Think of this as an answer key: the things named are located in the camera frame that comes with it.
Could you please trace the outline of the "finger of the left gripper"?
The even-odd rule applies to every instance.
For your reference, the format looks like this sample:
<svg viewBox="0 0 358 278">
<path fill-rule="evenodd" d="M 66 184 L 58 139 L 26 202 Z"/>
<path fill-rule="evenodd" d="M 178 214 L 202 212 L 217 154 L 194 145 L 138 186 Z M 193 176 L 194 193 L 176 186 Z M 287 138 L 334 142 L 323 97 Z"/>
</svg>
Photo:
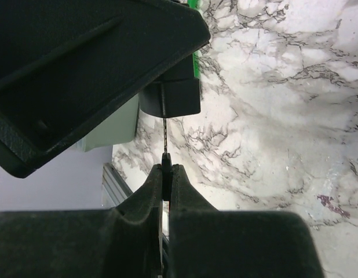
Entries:
<svg viewBox="0 0 358 278">
<path fill-rule="evenodd" d="M 209 40 L 176 1 L 0 1 L 0 167 L 26 178 Z"/>
</svg>

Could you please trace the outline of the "green cable lock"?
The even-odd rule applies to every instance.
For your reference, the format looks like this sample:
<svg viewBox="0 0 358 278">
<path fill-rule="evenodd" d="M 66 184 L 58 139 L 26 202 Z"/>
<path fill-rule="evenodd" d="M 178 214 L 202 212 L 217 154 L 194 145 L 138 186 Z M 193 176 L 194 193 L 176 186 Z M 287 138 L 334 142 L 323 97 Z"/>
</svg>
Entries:
<svg viewBox="0 0 358 278">
<path fill-rule="evenodd" d="M 189 5 L 190 8 L 198 10 L 198 0 L 187 0 L 187 4 Z M 200 71 L 199 71 L 199 61 L 198 61 L 198 53 L 195 52 L 193 55 L 193 71 L 194 71 L 194 76 L 196 78 L 200 78 Z"/>
</svg>

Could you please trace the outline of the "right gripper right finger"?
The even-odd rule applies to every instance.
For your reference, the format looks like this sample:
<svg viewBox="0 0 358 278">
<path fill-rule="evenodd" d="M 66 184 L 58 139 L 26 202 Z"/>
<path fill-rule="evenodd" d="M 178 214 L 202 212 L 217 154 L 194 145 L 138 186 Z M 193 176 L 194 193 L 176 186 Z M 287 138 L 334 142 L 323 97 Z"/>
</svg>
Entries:
<svg viewBox="0 0 358 278">
<path fill-rule="evenodd" d="M 171 277 L 323 277 L 305 221 L 288 211 L 219 211 L 172 168 Z"/>
</svg>

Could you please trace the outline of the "black head key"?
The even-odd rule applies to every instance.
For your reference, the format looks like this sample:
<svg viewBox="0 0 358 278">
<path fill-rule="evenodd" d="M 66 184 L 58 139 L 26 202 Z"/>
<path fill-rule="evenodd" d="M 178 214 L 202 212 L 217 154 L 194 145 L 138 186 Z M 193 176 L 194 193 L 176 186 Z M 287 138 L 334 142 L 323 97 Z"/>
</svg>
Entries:
<svg viewBox="0 0 358 278">
<path fill-rule="evenodd" d="M 171 198 L 171 156 L 167 149 L 167 119 L 163 118 L 163 153 L 162 153 L 162 198 L 164 201 L 170 201 Z"/>
</svg>

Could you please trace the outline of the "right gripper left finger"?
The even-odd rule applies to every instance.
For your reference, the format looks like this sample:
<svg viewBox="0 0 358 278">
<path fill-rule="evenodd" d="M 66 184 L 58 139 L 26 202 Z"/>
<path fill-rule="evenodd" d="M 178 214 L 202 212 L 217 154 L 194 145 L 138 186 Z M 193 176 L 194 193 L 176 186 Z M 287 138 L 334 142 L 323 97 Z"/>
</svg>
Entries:
<svg viewBox="0 0 358 278">
<path fill-rule="evenodd" d="M 161 277 L 162 168 L 109 209 L 0 212 L 0 277 Z"/>
</svg>

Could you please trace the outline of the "black padlock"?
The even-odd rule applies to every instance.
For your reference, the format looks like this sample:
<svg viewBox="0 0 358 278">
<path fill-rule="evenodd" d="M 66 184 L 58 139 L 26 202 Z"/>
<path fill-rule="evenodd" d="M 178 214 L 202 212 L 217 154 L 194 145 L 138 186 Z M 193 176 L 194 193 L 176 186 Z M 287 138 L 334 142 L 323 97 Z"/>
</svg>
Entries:
<svg viewBox="0 0 358 278">
<path fill-rule="evenodd" d="M 157 118 L 176 118 L 201 112 L 200 80 L 193 55 L 164 72 L 138 94 L 140 109 Z"/>
</svg>

